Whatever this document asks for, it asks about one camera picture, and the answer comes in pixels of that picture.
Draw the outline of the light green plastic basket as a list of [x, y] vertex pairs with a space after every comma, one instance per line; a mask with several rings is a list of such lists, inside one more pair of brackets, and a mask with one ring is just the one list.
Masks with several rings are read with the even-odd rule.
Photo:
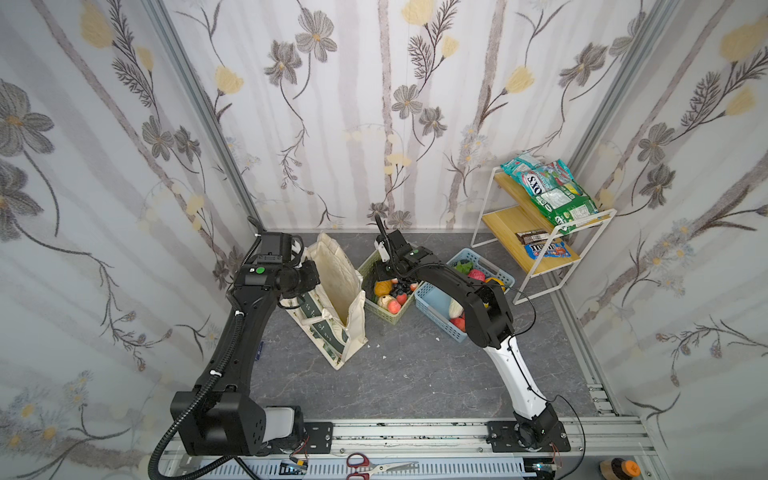
[[374, 251], [358, 268], [363, 277], [365, 311], [396, 325], [415, 301], [420, 282], [398, 278]]

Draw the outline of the pink toy peach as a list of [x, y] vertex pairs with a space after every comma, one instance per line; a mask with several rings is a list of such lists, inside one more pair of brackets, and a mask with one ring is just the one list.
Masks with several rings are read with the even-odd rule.
[[387, 305], [388, 311], [393, 315], [397, 315], [401, 308], [402, 306], [397, 300], [391, 300]]

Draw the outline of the cream canvas grocery bag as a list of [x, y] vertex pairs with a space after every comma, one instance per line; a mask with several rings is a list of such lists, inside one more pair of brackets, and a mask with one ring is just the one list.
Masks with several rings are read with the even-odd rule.
[[319, 285], [280, 305], [339, 370], [368, 342], [363, 277], [339, 242], [324, 232], [305, 250], [303, 262], [310, 260], [316, 264]]

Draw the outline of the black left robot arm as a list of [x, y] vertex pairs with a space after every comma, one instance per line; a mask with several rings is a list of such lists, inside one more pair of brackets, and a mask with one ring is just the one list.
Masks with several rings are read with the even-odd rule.
[[176, 434], [191, 456], [258, 456], [305, 440], [298, 406], [262, 407], [250, 397], [265, 327], [280, 300], [319, 285], [313, 261], [300, 266], [245, 265], [227, 291], [232, 311], [209, 365], [171, 403]]

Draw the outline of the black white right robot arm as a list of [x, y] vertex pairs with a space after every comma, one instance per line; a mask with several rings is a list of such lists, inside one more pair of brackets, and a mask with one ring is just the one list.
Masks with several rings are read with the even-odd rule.
[[491, 358], [511, 398], [515, 418], [511, 443], [531, 452], [546, 447], [570, 451], [569, 438], [552, 403], [529, 377], [502, 287], [459, 273], [431, 250], [408, 243], [400, 231], [387, 231], [380, 219], [376, 223], [379, 235], [375, 247], [383, 262], [376, 270], [377, 275], [403, 282], [425, 282], [462, 307], [465, 333]]

